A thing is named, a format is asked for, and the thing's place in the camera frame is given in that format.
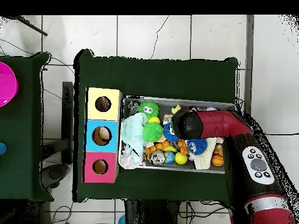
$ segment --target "green table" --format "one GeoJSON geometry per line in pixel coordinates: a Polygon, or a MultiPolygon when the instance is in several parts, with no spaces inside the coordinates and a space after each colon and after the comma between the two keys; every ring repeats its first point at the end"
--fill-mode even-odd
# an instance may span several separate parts
{"type": "Polygon", "coordinates": [[[223,200],[227,204],[224,174],[120,168],[114,184],[82,183],[85,88],[118,89],[124,95],[234,103],[237,65],[235,58],[226,61],[98,58],[89,50],[80,51],[74,62],[77,126],[74,137],[78,137],[74,143],[77,168],[74,168],[74,200],[223,200]]]}
{"type": "Polygon", "coordinates": [[[0,198],[52,201],[40,184],[42,161],[40,72],[49,53],[30,58],[0,57],[9,65],[19,84],[17,95],[0,107],[0,142],[7,152],[0,156],[0,198]]]}

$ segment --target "green spiky ball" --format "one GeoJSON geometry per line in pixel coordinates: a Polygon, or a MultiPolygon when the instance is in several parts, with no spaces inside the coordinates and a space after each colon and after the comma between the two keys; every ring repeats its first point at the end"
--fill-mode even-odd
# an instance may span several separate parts
{"type": "Polygon", "coordinates": [[[138,111],[141,113],[145,113],[148,119],[152,117],[158,116],[159,113],[159,107],[156,103],[148,101],[148,102],[142,102],[140,106],[138,107],[138,111]]]}
{"type": "Polygon", "coordinates": [[[157,122],[147,123],[143,127],[142,137],[146,142],[156,142],[163,135],[163,128],[157,122]]]}

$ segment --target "pink box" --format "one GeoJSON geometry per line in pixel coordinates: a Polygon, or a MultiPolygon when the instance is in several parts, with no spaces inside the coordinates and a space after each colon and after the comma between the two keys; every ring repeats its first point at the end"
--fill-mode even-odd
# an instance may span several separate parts
{"type": "Polygon", "coordinates": [[[114,183],[118,174],[116,152],[86,152],[84,169],[84,183],[114,183]],[[106,173],[97,174],[93,170],[93,163],[104,160],[108,164],[106,173]]]}

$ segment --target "blue box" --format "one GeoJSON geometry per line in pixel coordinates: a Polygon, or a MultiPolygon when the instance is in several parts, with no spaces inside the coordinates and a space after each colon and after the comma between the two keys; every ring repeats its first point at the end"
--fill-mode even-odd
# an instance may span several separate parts
{"type": "Polygon", "coordinates": [[[91,152],[117,152],[119,140],[119,122],[118,121],[103,121],[103,120],[87,120],[86,133],[86,151],[91,152]],[[108,144],[99,146],[92,140],[92,133],[97,127],[107,127],[112,135],[108,144]]]}

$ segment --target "blue fuzzy toy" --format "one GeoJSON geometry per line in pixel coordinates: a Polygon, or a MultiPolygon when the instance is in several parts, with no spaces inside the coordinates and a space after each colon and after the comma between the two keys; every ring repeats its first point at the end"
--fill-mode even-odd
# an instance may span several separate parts
{"type": "Polygon", "coordinates": [[[190,139],[187,141],[187,149],[189,153],[194,155],[201,155],[206,151],[208,147],[208,142],[206,139],[190,139]]]}
{"type": "Polygon", "coordinates": [[[164,137],[169,141],[169,142],[177,142],[179,138],[175,135],[175,133],[172,130],[171,124],[167,123],[164,125],[164,130],[163,130],[164,137]]]}

